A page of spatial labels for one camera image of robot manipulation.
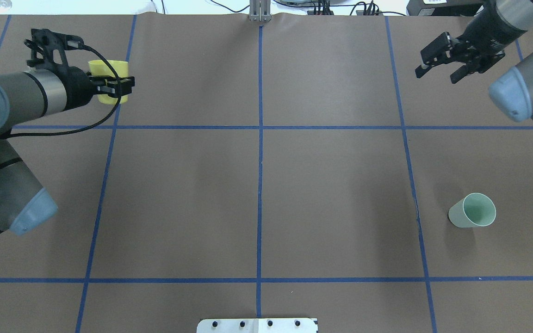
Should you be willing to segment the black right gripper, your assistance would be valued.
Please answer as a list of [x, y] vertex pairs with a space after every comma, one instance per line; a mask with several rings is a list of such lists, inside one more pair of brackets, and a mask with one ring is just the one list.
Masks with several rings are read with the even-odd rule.
[[433, 67], [449, 63], [451, 58], [463, 65], [450, 75], [452, 84], [456, 84], [477, 70], [487, 70], [505, 57], [502, 48], [493, 48], [493, 43], [482, 42], [464, 33], [452, 41], [449, 32], [442, 32], [420, 51], [421, 64], [415, 69], [417, 78], [422, 78]]

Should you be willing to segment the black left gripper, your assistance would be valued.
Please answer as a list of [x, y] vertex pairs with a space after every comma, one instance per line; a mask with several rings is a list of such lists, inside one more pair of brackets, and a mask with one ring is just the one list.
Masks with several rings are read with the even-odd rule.
[[66, 91], [65, 109], [86, 106], [96, 95], [119, 98], [130, 95], [136, 85], [135, 77], [95, 77], [95, 85], [90, 77], [77, 67], [69, 67], [63, 74], [63, 86]]

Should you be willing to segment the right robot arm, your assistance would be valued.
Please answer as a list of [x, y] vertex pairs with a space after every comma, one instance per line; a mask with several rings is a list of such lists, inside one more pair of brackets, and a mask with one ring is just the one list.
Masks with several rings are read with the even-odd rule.
[[[461, 67], [450, 75], [453, 84], [483, 74], [505, 57], [505, 47], [533, 27], [533, 0], [486, 0], [483, 9], [459, 37], [442, 32], [421, 52], [417, 78], [438, 65]], [[491, 101], [514, 122], [533, 120], [533, 53], [489, 86]]]

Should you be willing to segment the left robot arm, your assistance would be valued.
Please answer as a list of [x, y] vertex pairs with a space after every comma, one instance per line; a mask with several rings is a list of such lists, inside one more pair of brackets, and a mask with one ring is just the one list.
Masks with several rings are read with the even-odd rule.
[[9, 143], [13, 126], [82, 107], [97, 94], [124, 98], [135, 86], [129, 74], [94, 74], [77, 67], [55, 73], [31, 69], [0, 74], [0, 234], [23, 235], [48, 221], [58, 207]]

